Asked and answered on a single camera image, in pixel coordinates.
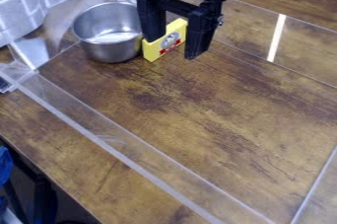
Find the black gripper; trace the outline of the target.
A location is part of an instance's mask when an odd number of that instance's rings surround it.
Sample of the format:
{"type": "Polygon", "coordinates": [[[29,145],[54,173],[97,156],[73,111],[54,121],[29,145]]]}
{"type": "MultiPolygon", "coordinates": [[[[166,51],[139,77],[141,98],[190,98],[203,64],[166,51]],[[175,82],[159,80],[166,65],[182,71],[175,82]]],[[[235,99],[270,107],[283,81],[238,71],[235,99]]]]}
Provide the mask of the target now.
{"type": "Polygon", "coordinates": [[[187,17],[183,57],[195,58],[209,49],[214,31],[222,25],[226,0],[137,0],[143,38],[155,41],[166,33],[166,11],[187,17]]]}

